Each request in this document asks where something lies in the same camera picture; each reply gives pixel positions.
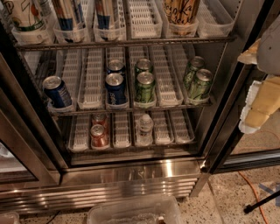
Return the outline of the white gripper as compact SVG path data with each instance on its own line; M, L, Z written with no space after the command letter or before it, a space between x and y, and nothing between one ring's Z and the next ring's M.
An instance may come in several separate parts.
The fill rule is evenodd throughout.
M257 64L267 74L280 75L280 16L237 60L246 65ZM245 103L238 127L241 133L252 134L280 108L280 77L270 75L263 81L254 80Z

